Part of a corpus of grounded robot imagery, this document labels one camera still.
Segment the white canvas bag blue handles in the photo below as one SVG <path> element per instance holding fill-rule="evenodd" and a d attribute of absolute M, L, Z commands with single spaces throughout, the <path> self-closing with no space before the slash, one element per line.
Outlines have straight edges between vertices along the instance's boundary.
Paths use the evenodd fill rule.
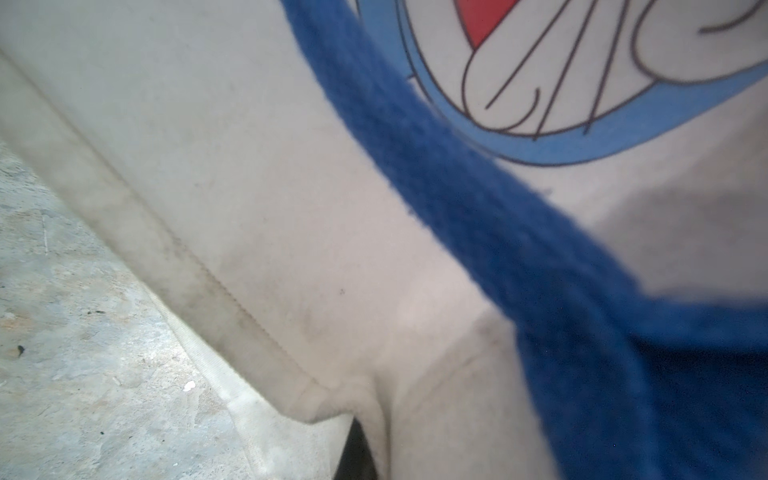
<path fill-rule="evenodd" d="M 763 1 L 5 1 L 1 133 L 378 479 L 767 475 Z"/>

